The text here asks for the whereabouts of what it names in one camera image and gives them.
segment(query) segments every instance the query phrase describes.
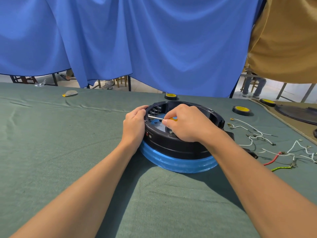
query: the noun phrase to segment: floor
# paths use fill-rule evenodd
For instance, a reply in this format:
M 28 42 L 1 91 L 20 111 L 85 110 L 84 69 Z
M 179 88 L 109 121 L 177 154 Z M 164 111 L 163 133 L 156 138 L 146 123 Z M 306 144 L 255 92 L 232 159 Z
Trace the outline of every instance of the floor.
M 65 81 L 59 75 L 56 75 L 56 77 L 57 77 L 59 86 L 79 88 L 79 85 L 78 85 L 76 79 L 70 80 L 70 81 Z M 36 77 L 36 79 L 39 82 L 41 82 L 44 79 L 46 79 L 47 83 L 53 83 L 53 79 L 52 79 L 51 75 Z M 237 85 L 236 90 L 234 92 L 233 98 L 247 99 L 247 98 L 251 98 L 252 97 L 252 93 L 249 93 L 248 97 L 246 97 L 246 98 L 242 96 L 242 92 L 240 92 L 240 88 L 242 87 L 243 80 L 244 80 L 244 77 L 240 77 L 238 85 Z M 11 79 L 10 79 L 9 76 L 0 75 L 0 82 L 11 82 Z M 101 86 L 105 85 L 105 83 L 106 83 L 105 81 L 101 81 Z M 265 85 L 263 90 L 262 90 L 262 93 L 261 93 L 261 96 L 260 96 L 261 98 L 266 98 L 266 99 L 269 99 L 269 100 L 276 100 L 276 97 L 277 97 L 280 89 L 276 88 L 277 85 L 273 85 L 272 83 L 279 83 L 279 82 L 272 81 L 272 80 L 270 82 L 267 82 L 267 85 Z M 117 87 L 117 83 L 116 83 L 116 85 L 113 86 L 113 90 L 128 91 L 128 87 L 125 87 L 125 84 L 124 84 L 124 81 L 123 81 L 122 84 L 121 83 L 119 84 L 119 88 Z M 131 78 L 131 90 L 133 92 L 162 93 L 162 91 L 157 90 L 155 88 L 152 88 L 152 87 L 150 87 L 150 86 L 148 86 L 148 85 L 146 85 L 144 83 L 141 83 L 140 81 L 138 81 L 136 79 L 133 79 L 133 78 Z M 287 97 L 289 99 L 292 99 L 292 100 L 294 100 L 296 102 L 300 102 L 301 99 L 303 98 L 305 92 L 306 91 L 303 91 L 303 93 L 300 93 L 300 94 L 298 94 L 298 93 L 294 94 L 294 93 L 291 93 L 291 92 L 288 92 L 288 91 L 285 90 L 283 92 L 283 96 L 285 96 L 285 97 Z M 280 101 L 288 101 L 288 100 L 286 100 L 284 98 L 280 98 L 279 100 Z M 315 95 L 312 93 L 312 95 L 310 95 L 307 98 L 306 102 L 307 103 L 316 103 L 317 100 L 316 100 Z

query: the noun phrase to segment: green table cover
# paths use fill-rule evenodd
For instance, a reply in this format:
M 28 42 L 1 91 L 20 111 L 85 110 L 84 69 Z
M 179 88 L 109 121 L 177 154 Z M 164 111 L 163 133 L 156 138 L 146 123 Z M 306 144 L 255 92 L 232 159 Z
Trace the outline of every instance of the green table cover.
M 163 94 L 94 89 L 76 89 L 78 95 L 62 97 L 71 89 L 0 83 L 0 237 L 13 234 L 107 156 L 121 139 L 127 112 L 164 100 Z M 314 144 L 249 100 L 194 96 L 180 96 L 180 100 L 212 108 L 226 122 L 237 118 L 278 136 L 269 138 L 276 146 L 256 140 L 257 152 L 261 148 L 287 151 L 296 139 L 303 139 L 301 144 L 317 152 Z M 234 105 L 250 108 L 254 116 L 233 113 Z M 233 132 L 238 144 L 249 144 L 246 130 Z M 294 150 L 305 154 L 298 146 Z M 267 152 L 259 155 L 261 163 L 274 157 Z M 290 163 L 290 157 L 280 157 L 267 167 Z M 317 203 L 317 164 L 305 159 L 297 164 L 295 169 L 275 173 Z M 259 235 L 219 166 L 199 174 L 178 174 L 155 166 L 137 152 L 118 184 L 97 237 Z

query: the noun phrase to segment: blue tape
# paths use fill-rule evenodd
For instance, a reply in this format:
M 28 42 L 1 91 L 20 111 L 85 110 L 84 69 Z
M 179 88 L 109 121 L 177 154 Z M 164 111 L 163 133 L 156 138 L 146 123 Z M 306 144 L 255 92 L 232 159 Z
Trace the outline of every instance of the blue tape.
M 153 164 L 156 164 L 163 169 L 178 173 L 192 174 L 204 172 L 214 168 L 218 164 L 213 156 L 199 160 L 182 160 L 172 158 L 157 152 L 146 144 L 144 140 L 140 145 L 140 151 Z

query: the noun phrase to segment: blue cloth backdrop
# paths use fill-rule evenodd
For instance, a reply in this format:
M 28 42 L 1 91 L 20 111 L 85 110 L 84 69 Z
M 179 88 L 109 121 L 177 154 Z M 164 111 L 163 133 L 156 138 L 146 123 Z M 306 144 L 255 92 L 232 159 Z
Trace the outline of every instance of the blue cloth backdrop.
M 0 73 L 227 97 L 262 0 L 0 0 Z

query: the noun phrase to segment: green wire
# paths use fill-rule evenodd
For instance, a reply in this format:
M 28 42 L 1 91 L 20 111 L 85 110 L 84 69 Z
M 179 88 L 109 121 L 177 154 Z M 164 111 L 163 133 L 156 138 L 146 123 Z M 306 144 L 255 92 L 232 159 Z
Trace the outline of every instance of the green wire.
M 274 169 L 271 169 L 272 172 L 278 170 L 278 169 L 291 169 L 292 167 L 291 166 L 288 166 L 288 167 L 276 167 Z

